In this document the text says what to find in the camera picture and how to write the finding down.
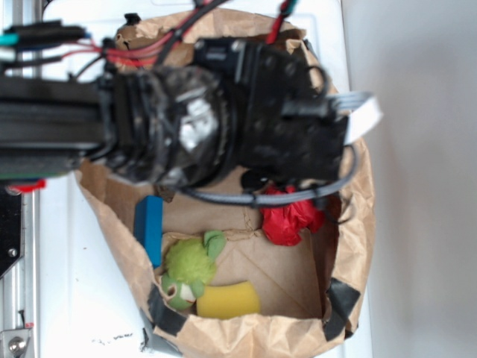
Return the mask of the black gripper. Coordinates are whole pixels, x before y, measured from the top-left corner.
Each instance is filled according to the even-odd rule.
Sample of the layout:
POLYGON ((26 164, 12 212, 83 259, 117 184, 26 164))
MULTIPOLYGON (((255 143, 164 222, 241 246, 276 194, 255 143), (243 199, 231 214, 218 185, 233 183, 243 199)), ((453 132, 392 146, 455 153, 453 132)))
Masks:
POLYGON ((275 181, 337 180, 348 118, 317 92, 304 59, 237 38, 202 39, 193 63, 224 87, 233 161, 275 181))

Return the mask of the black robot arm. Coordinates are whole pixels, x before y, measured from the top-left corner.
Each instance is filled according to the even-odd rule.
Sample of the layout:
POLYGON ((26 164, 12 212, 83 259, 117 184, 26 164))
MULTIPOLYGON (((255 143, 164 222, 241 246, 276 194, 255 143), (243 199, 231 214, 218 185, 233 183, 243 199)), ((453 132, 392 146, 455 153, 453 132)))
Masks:
POLYGON ((1 78, 1 180, 27 184, 84 160, 128 183, 208 186, 236 167, 285 183, 338 177, 349 124, 303 58, 202 39, 188 66, 89 83, 1 78))

